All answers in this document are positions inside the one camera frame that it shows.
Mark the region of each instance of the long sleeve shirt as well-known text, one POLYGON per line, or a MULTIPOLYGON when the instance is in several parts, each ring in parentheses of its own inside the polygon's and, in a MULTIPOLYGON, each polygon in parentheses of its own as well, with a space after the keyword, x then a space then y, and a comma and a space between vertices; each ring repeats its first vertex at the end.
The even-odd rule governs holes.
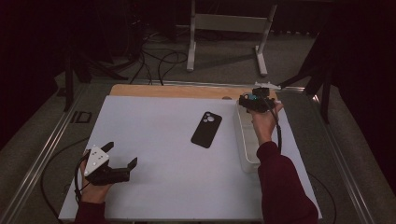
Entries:
MULTIPOLYGON (((318 210, 306 197, 291 160, 280 155, 274 142, 262 144, 257 156, 265 224, 318 223, 318 210)), ((75 224, 107 223, 105 203, 79 203, 75 224)))

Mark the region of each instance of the smartphone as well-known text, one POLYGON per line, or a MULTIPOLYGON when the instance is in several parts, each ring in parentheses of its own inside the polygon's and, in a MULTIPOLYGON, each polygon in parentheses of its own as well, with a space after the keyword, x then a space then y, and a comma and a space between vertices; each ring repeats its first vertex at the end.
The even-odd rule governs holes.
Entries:
POLYGON ((216 132, 221 124, 222 117, 206 111, 202 116, 191 141, 201 147, 209 148, 212 145, 216 132))

